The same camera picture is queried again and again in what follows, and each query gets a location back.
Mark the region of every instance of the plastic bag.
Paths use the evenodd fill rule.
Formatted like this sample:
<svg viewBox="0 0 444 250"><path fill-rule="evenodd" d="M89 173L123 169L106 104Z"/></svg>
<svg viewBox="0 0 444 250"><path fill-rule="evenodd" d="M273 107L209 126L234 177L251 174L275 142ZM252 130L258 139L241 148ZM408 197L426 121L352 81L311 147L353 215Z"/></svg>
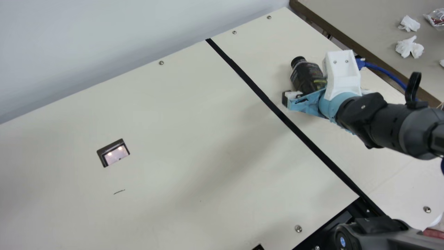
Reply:
<svg viewBox="0 0 444 250"><path fill-rule="evenodd" d="M436 29L444 29L444 8L436 9L424 17Z"/></svg>

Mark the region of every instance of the red object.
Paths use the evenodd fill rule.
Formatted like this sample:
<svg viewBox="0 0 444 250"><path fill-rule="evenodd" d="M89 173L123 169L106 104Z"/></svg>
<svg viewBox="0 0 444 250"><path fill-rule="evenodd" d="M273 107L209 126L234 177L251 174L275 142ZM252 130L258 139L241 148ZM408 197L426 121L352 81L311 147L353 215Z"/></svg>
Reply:
<svg viewBox="0 0 444 250"><path fill-rule="evenodd" d="M427 228L426 230L424 230L423 234L424 236L432 238L444 239L444 232L435 229Z"/></svg>

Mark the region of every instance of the beige table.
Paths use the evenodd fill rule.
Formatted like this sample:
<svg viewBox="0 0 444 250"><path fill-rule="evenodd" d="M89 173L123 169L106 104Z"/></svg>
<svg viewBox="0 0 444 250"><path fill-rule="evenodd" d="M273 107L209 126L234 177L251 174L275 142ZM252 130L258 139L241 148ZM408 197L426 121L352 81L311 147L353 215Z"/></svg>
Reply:
<svg viewBox="0 0 444 250"><path fill-rule="evenodd" d="M319 25L340 42L369 61L386 68L407 82L414 71L422 72L418 96L432 106L444 101L444 32L435 30L422 16L444 8L441 0L291 0L290 6ZM418 32L398 29L400 20L409 15L421 24ZM395 44L416 35L425 48L414 59L403 59Z"/></svg>

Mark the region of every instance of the white panel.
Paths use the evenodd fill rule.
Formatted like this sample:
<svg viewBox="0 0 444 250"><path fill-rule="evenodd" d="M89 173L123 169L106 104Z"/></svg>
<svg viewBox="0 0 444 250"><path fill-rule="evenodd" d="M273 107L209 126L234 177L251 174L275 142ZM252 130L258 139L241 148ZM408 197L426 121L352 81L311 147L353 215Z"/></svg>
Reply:
<svg viewBox="0 0 444 250"><path fill-rule="evenodd" d="M358 137L340 129L326 119L288 111L281 105L282 91L292 88L290 62L296 56L321 65L325 53L339 48L288 9L281 9L213 38L269 98L332 159L389 216L403 219L423 229L444 210L444 190L440 160L419 161L389 149L368 150ZM404 103L401 93L369 70L361 71L364 88L380 92L387 102ZM406 166L414 162L414 167ZM426 169L420 178L418 169ZM390 186L411 183L405 192L392 192ZM431 214L422 210L435 204Z"/></svg>
<svg viewBox="0 0 444 250"><path fill-rule="evenodd" d="M288 250L357 198L207 43L163 60L0 126L0 249Z"/></svg>

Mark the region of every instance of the pencil mark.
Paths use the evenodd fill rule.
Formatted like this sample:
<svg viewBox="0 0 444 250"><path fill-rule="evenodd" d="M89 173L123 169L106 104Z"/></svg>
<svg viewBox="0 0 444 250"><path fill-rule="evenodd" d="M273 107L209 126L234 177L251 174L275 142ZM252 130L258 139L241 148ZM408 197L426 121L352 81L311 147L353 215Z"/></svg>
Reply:
<svg viewBox="0 0 444 250"><path fill-rule="evenodd" d="M117 191L117 192L115 192L114 194L117 194L117 193L120 193L120 192L123 192L123 191L125 191L125 189L122 189L122 190L120 190L120 191Z"/></svg>

